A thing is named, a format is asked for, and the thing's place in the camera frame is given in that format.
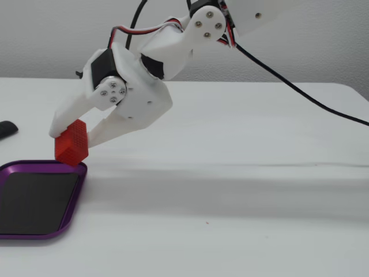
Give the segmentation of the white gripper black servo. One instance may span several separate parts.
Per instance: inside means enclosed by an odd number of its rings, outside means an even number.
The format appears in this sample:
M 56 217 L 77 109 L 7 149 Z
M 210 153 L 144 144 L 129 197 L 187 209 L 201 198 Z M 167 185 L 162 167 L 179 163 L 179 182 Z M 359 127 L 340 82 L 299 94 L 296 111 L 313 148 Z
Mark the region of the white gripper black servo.
M 49 135 L 59 137 L 91 109 L 112 109 L 88 132 L 92 148 L 145 129 L 172 107 L 167 86 L 120 43 L 96 51 L 83 68 L 77 90 L 54 113 Z

